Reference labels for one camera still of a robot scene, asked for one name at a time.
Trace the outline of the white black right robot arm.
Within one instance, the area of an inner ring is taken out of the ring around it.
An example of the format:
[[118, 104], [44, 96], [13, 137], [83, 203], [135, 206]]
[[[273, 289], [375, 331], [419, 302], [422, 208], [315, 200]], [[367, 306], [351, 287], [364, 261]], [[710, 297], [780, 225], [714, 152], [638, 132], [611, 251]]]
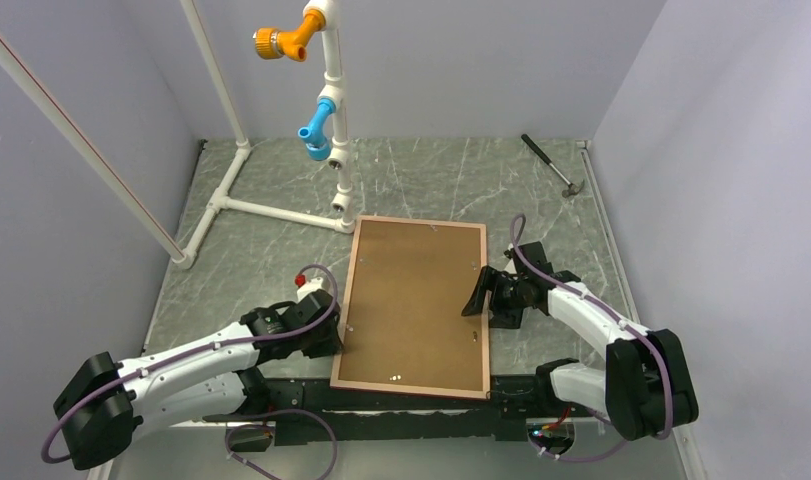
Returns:
[[601, 369], [562, 358], [537, 367], [532, 401], [555, 415], [578, 405], [602, 414], [628, 441], [664, 433], [699, 417], [699, 405], [679, 337], [651, 330], [617, 313], [574, 273], [556, 271], [542, 244], [510, 247], [509, 267], [484, 266], [461, 311], [488, 313], [489, 325], [518, 329], [527, 309], [578, 334], [602, 358]]

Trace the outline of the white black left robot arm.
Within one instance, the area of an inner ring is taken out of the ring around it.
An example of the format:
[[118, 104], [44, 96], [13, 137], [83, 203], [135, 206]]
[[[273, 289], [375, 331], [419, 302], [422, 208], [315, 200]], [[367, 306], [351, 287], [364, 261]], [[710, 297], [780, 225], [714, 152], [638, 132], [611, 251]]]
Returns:
[[222, 330], [157, 354], [85, 360], [53, 403], [69, 461], [89, 470], [166, 427], [212, 416], [253, 420], [272, 411], [261, 365], [295, 352], [332, 356], [340, 307], [323, 288], [257, 307]]

